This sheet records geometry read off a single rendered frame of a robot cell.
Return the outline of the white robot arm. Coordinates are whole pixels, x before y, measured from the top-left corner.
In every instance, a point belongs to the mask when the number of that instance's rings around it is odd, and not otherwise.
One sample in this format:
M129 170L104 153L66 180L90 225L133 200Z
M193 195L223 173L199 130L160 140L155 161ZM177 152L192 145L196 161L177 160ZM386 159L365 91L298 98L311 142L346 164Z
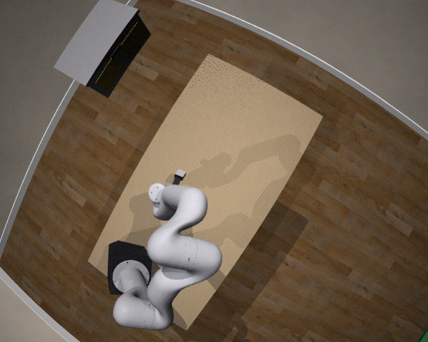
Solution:
M173 184L155 183L148 191L153 216L167 221L147 243L148 256L163 267L149 285L149 272L139 261L123 261L113 271L113 283L124 293L113 308L113 317L121 326L156 331L169 328L173 323L172 302L178 293L210 278L222 264L216 244L180 234L200 223L208 209L202 190L179 185L185 175L178 169Z

